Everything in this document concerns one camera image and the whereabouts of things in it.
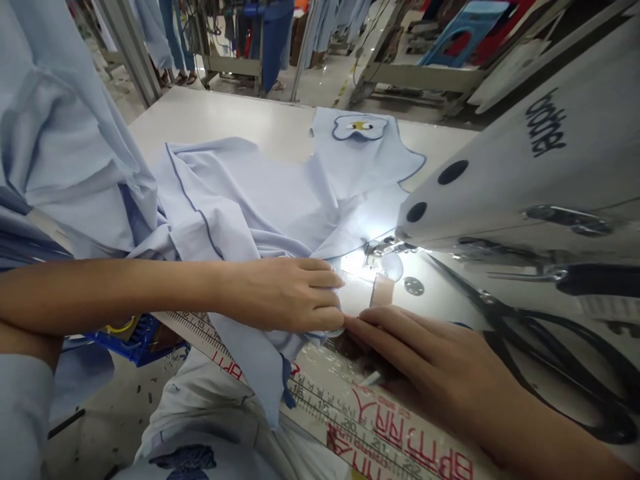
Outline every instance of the blue crate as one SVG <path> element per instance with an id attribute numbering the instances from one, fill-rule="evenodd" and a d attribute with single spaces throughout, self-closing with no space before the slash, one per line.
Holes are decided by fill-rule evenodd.
<path id="1" fill-rule="evenodd" d="M 87 333 L 85 337 L 132 361 L 136 367 L 142 367 L 187 345 L 187 342 L 183 341 L 173 347 L 154 352 L 149 351 L 149 344 L 153 341 L 159 325 L 160 322 L 154 316 L 145 313 L 140 317 L 131 338 L 126 342 L 101 331 Z"/>

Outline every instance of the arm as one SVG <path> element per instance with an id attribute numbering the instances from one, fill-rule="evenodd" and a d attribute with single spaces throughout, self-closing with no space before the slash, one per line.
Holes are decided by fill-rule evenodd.
<path id="1" fill-rule="evenodd" d="M 345 326 L 406 375 L 404 387 L 428 418 L 490 452 L 516 478 L 639 478 L 524 390 L 478 333 L 397 307 L 365 310 Z"/>
<path id="2" fill-rule="evenodd" d="M 222 313 L 265 330 L 330 330 L 342 326 L 343 316 L 326 288 L 340 286 L 318 259 L 50 262 L 0 275 L 0 319 L 54 336 L 170 310 Z"/>
<path id="3" fill-rule="evenodd" d="M 1 274 L 0 478 L 39 478 L 63 335 L 162 310 L 214 311 L 261 329 L 337 329 L 344 317 L 330 289 L 340 286 L 318 259 L 86 260 Z"/>

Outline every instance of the white table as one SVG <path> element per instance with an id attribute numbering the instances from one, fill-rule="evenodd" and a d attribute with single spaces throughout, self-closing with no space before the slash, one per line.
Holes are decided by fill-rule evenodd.
<path id="1" fill-rule="evenodd" d="M 312 153 L 309 127 L 314 112 L 314 108 L 306 106 L 174 87 L 135 120 L 130 130 L 149 164 L 156 161 L 165 142 L 200 143 L 232 136 L 255 142 L 267 157 L 302 162 Z M 398 121 L 398 124 L 405 146 L 427 157 L 422 170 L 404 182 L 407 190 L 415 188 L 477 135 L 473 131 L 424 123 Z M 558 293 L 552 285 L 523 286 L 518 282 L 492 280 L 484 275 L 465 273 L 460 264 L 446 256 L 439 258 L 508 305 L 548 311 L 573 320 L 581 319 L 574 298 Z M 393 292 L 396 305 L 442 320 L 464 321 L 476 329 L 487 328 L 484 318 L 464 300 L 458 290 L 443 280 L 424 254 L 403 255 L 402 259 L 404 276 L 418 278 L 425 286 L 425 293 L 420 297 L 410 295 L 400 281 Z M 354 298 L 343 298 L 343 301 L 346 300 L 353 308 L 368 306 L 367 292 L 353 295 Z M 637 341 L 613 335 L 604 327 L 589 326 L 640 366 Z M 562 330 L 551 330 L 562 340 L 566 339 L 567 346 L 581 359 L 587 358 L 587 366 L 592 368 L 594 374 L 607 378 L 601 362 L 585 348 L 585 344 Z M 567 413 L 583 421 L 595 419 L 590 406 L 585 405 L 579 397 L 550 379 L 532 362 L 524 361 L 519 355 L 514 356 L 525 376 L 538 384 L 542 394 L 553 404 L 562 405 Z M 640 467 L 638 444 L 617 447 L 615 451 Z"/>

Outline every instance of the sandal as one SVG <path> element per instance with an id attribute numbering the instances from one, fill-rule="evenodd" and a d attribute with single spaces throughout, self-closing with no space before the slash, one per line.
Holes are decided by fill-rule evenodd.
<path id="1" fill-rule="evenodd" d="M 187 85 L 193 85 L 196 80 L 198 80 L 198 76 L 195 72 L 191 72 L 189 74 L 189 78 L 187 79 Z"/>
<path id="2" fill-rule="evenodd" d="M 176 85 L 184 85 L 187 81 L 187 76 L 184 73 L 178 73 L 178 76 L 175 78 Z"/>
<path id="3" fill-rule="evenodd" d="M 162 77 L 158 79 L 158 83 L 160 83 L 160 88 L 169 88 L 171 86 L 171 82 L 169 81 L 169 74 L 166 70 Z"/>

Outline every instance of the scissors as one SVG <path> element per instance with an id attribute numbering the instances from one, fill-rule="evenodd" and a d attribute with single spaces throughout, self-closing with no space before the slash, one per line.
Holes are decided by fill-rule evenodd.
<path id="1" fill-rule="evenodd" d="M 616 348 L 594 332 L 563 317 L 534 310 L 516 309 L 496 299 L 489 292 L 475 288 L 454 270 L 434 257 L 431 257 L 438 270 L 469 298 L 473 306 L 484 316 L 493 331 L 484 331 L 484 338 L 492 350 L 500 357 L 530 394 L 542 403 L 578 424 L 598 440 L 614 445 L 626 445 L 635 442 L 638 430 L 629 411 L 640 413 L 640 372 Z M 558 325 L 585 340 L 610 364 L 625 397 L 615 392 L 598 380 L 576 358 L 562 342 L 560 342 L 543 324 L 548 322 Z M 511 325 L 519 325 L 530 333 L 547 351 L 541 351 L 526 341 Z M 586 425 L 556 409 L 547 402 L 529 384 L 514 362 L 507 343 L 542 365 L 550 374 L 556 375 L 571 384 L 586 400 L 598 410 L 598 425 Z"/>

